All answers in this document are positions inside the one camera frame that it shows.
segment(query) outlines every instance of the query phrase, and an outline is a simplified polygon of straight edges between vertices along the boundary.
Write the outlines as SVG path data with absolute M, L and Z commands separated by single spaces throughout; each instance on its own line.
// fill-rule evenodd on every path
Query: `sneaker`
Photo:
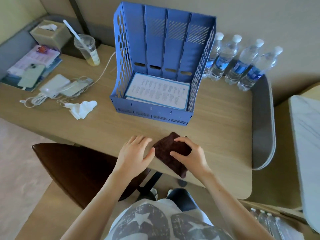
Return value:
M 152 188 L 150 192 L 154 195 L 155 200 L 158 200 L 158 191 L 155 188 Z
M 169 190 L 167 193 L 167 197 L 169 196 L 169 194 L 173 191 L 173 189 Z

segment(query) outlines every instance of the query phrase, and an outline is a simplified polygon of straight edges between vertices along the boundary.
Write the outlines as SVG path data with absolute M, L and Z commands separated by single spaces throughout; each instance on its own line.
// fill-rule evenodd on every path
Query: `chair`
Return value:
M 58 186 L 81 208 L 85 208 L 102 188 L 116 165 L 117 158 L 84 146 L 40 143 L 32 146 L 44 168 Z M 140 187 L 150 169 L 144 170 L 127 186 L 119 201 L 135 190 L 147 194 L 162 173 L 156 172 Z

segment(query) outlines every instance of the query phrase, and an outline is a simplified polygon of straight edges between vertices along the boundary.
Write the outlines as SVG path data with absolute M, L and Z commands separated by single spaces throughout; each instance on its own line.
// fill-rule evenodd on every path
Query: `blue file organizer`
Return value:
M 119 113 L 186 126 L 216 33 L 216 18 L 122 2 L 114 13 L 117 79 L 110 99 Z M 186 111 L 127 100 L 135 72 L 190 83 Z

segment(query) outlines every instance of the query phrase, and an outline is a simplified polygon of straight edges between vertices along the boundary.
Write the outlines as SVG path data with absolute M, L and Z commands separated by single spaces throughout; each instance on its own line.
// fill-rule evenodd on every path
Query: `hand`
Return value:
M 113 173 L 120 173 L 128 183 L 143 172 L 155 156 L 155 148 L 151 148 L 148 155 L 143 157 L 146 146 L 152 141 L 150 137 L 142 135 L 132 136 L 119 152 Z
M 194 175 L 194 177 L 202 181 L 203 177 L 205 177 L 208 173 L 212 173 L 207 164 L 205 153 L 201 146 L 195 144 L 188 137 L 178 137 L 175 138 L 174 141 L 185 142 L 189 147 L 191 147 L 192 151 L 188 156 L 183 156 L 173 151 L 170 152 L 170 155 L 184 164 L 186 168 Z

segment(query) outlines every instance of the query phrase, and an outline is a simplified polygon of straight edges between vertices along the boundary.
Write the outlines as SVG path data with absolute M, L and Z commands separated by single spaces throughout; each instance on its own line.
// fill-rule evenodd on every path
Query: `charging cable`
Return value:
M 65 104 L 65 103 L 67 103 L 67 102 L 69 102 L 69 101 L 71 101 L 71 100 L 74 100 L 74 99 L 77 98 L 81 93 L 87 91 L 87 89 L 88 89 L 89 87 L 91 87 L 92 85 L 96 84 L 96 83 L 101 79 L 101 77 L 103 76 L 103 74 L 105 73 L 105 71 L 106 71 L 106 69 L 107 69 L 107 67 L 108 67 L 108 65 L 109 65 L 109 63 L 110 63 L 110 61 L 111 61 L 111 58 L 114 56 L 115 53 L 116 53 L 116 52 L 114 52 L 114 53 L 110 56 L 110 58 L 109 58 L 109 60 L 108 60 L 108 63 L 106 64 L 106 67 L 103 69 L 103 72 L 101 73 L 101 75 L 99 76 L 99 78 L 98 78 L 95 82 L 93 82 L 93 83 L 90 84 L 89 86 L 83 88 L 82 90 L 78 91 L 78 92 L 77 92 L 76 94 L 74 94 L 72 97 L 65 97 L 65 98 L 62 98 L 62 99 L 59 99 L 59 98 L 61 98 L 62 96 L 56 97 L 55 99 L 59 99 L 59 100 L 57 100 L 57 103 L 59 103 L 60 105 L 62 105 L 62 104 Z M 79 78 L 76 78 L 76 81 L 79 82 L 79 83 L 81 83 L 82 81 L 84 81 L 84 80 L 81 80 L 81 78 L 83 78 L 83 77 L 86 77 L 86 76 L 81 76 L 81 77 L 79 77 Z M 66 91 L 66 90 L 70 89 L 71 87 L 62 89 L 62 90 L 58 91 L 57 93 Z M 37 96 L 29 97 L 29 98 L 27 98 L 26 100 L 20 100 L 20 102 L 23 103 L 23 104 L 25 105 L 25 107 L 27 107 L 27 108 L 33 108 L 33 107 L 35 107 L 35 106 L 38 106 L 38 105 L 42 104 L 47 98 L 48 98 L 48 96 L 46 96 L 46 94 L 40 92 Z M 27 105 L 27 102 L 28 102 L 29 100 L 31 100 L 32 106 L 28 106 L 28 105 Z
M 48 96 L 46 96 L 44 93 L 40 92 L 37 96 L 29 97 L 26 100 L 20 100 L 20 103 L 23 103 L 27 108 L 33 108 L 35 106 L 38 106 L 42 104 Z M 27 101 L 31 99 L 32 106 L 27 105 Z
M 72 97 L 65 97 L 65 98 L 63 98 L 63 99 L 57 100 L 57 103 L 59 103 L 60 105 L 65 104 L 65 103 L 68 103 L 68 102 L 70 102 L 71 100 L 74 100 L 75 98 L 77 98 L 81 93 L 87 91 L 87 89 L 90 88 L 92 85 L 96 84 L 96 83 L 102 78 L 103 74 L 105 73 L 105 71 L 106 71 L 106 69 L 107 69 L 107 67 L 108 67 L 108 65 L 109 65 L 109 63 L 110 63 L 110 61 L 111 61 L 111 58 L 114 56 L 115 53 L 116 53 L 116 52 L 113 52 L 113 54 L 110 56 L 110 58 L 109 58 L 109 60 L 108 60 L 108 63 L 106 64 L 106 67 L 103 69 L 103 72 L 101 73 L 101 75 L 99 76 L 99 78 L 98 78 L 95 82 L 93 82 L 93 83 L 90 84 L 89 86 L 83 88 L 82 90 L 78 91 L 78 92 L 77 92 L 76 94 L 74 94 Z M 81 77 L 77 78 L 77 82 L 81 82 L 81 81 L 82 81 L 81 78 L 83 78 L 83 77 L 86 77 L 86 76 L 81 76 Z

